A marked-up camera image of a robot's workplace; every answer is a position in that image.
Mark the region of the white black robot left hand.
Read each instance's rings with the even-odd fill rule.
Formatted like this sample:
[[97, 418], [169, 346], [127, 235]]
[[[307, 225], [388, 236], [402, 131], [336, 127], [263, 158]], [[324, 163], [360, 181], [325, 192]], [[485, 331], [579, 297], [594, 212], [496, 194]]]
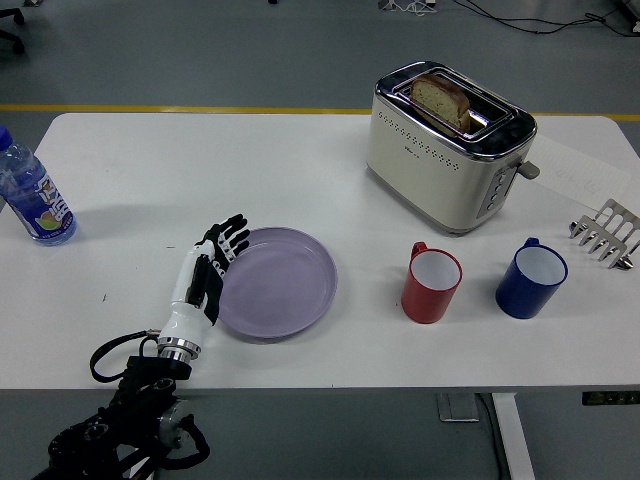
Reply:
[[212, 225], [187, 253], [171, 298], [171, 315], [158, 339], [161, 357], [195, 359], [207, 328], [218, 319], [224, 276], [249, 246], [248, 221], [234, 215]]

